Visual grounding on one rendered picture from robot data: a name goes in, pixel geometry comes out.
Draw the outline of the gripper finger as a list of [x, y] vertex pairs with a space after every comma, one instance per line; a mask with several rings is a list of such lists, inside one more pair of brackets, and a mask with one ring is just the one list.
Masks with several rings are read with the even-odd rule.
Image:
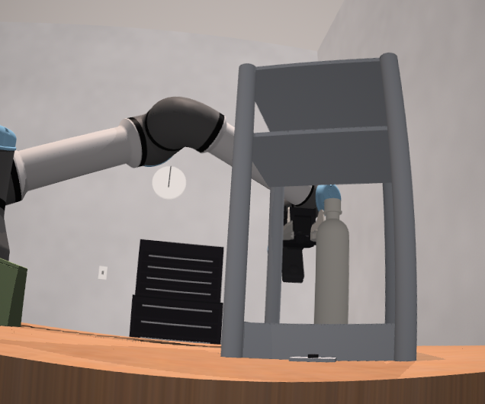
[[[325, 215], [323, 215], [323, 210], [320, 210], [319, 213], [318, 213], [318, 217], [317, 217], [317, 220], [316, 222], [311, 226], [311, 230], [310, 230], [310, 239], [309, 239], [309, 242], [313, 243], [314, 245], [316, 245], [316, 231], [319, 227], [319, 225], [325, 220]], [[313, 232], [315, 231], [315, 232]]]
[[294, 221], [290, 221], [290, 207], [287, 209], [287, 223], [284, 225], [283, 242], [291, 242], [294, 239]]

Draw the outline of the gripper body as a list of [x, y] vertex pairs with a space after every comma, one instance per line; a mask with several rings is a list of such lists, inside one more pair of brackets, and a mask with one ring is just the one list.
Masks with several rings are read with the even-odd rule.
[[[316, 222], [316, 208], [297, 208], [290, 207], [291, 221], [294, 221], [294, 239], [292, 242], [283, 242], [283, 247], [287, 249], [303, 250], [304, 248], [314, 247], [309, 242], [311, 226]], [[284, 225], [287, 223], [286, 206], [284, 206]]]

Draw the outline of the grey bottle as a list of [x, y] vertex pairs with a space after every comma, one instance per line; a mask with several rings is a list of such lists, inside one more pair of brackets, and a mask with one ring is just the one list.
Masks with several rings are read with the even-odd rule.
[[341, 200], [324, 200], [316, 231], [314, 324], [348, 324], [349, 231], [339, 220]]

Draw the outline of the grey shelving unit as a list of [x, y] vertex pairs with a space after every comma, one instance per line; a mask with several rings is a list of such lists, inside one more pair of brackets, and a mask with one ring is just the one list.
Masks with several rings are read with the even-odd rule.
[[[254, 133], [255, 102], [270, 132]], [[265, 323], [244, 322], [252, 163], [270, 188]], [[383, 184], [385, 323], [280, 323], [284, 187], [374, 183]], [[413, 183], [397, 55], [240, 65], [220, 356], [416, 361], [416, 349]]]

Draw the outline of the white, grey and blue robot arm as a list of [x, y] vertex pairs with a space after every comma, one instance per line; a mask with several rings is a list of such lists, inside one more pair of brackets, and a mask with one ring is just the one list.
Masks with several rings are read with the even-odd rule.
[[[10, 254], [5, 206], [23, 200], [28, 191], [123, 164], [161, 165], [184, 147], [209, 152], [232, 166], [234, 130], [220, 112], [183, 97], [164, 98], [115, 128], [20, 151], [15, 134], [0, 125], [0, 258], [9, 261]], [[284, 187], [286, 212], [289, 207], [316, 208], [318, 217], [328, 198], [341, 200], [334, 184]]]

